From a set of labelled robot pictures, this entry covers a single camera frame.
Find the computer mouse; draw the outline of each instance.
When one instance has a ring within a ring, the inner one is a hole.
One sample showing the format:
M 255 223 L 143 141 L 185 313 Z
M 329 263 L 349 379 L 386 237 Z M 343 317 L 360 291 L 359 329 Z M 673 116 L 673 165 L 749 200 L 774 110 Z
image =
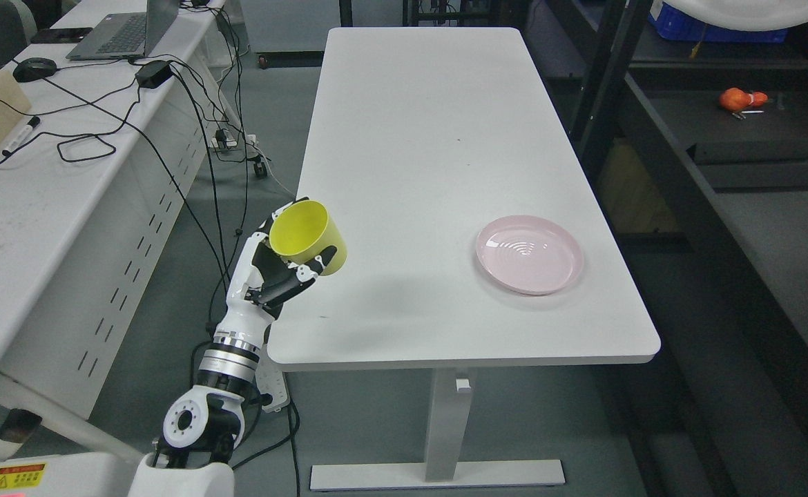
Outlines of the computer mouse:
M 15 71 L 12 72 L 12 74 L 15 76 L 15 81 L 26 83 L 47 78 L 58 70 L 57 63 L 51 59 L 45 59 L 45 57 L 29 57 L 29 59 L 25 59 L 15 67 Z

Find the laptop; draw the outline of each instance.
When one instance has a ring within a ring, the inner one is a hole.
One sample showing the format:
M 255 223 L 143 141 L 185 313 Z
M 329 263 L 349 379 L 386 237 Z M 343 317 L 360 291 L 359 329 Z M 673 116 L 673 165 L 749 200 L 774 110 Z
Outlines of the laptop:
M 66 55 L 69 60 L 147 57 L 170 28 L 180 0 L 147 0 L 146 12 L 108 14 Z

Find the pink plate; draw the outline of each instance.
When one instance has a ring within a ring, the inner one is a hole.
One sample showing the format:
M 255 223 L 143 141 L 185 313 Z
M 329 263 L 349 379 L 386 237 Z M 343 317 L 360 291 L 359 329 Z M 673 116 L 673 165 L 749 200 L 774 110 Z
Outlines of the pink plate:
M 546 295 L 577 279 L 584 259 L 573 236 L 542 217 L 500 217 L 477 236 L 477 260 L 502 286 Z

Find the orange object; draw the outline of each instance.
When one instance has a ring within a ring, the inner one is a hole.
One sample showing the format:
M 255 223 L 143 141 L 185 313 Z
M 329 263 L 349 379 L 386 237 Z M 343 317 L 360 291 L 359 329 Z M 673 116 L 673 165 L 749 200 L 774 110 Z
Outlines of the orange object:
M 720 94 L 720 107 L 729 110 L 730 113 L 738 113 L 748 107 L 760 107 L 769 100 L 767 94 L 755 91 L 746 93 L 738 88 L 730 88 Z

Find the marker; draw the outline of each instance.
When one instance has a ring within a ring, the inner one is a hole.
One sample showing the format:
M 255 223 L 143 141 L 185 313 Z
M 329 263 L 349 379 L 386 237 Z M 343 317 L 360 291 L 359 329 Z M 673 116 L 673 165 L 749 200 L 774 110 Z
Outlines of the marker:
M 41 123 L 41 119 L 38 116 L 32 116 L 32 119 L 29 119 L 26 122 L 26 126 L 23 126 L 23 129 L 20 130 L 17 137 L 12 139 L 12 142 L 8 144 L 7 147 L 3 148 L 2 155 L 4 157 L 9 157 L 19 146 L 24 142 L 25 139 L 29 138 L 29 135 L 32 133 L 32 130 L 35 129 L 35 126 L 38 126 Z

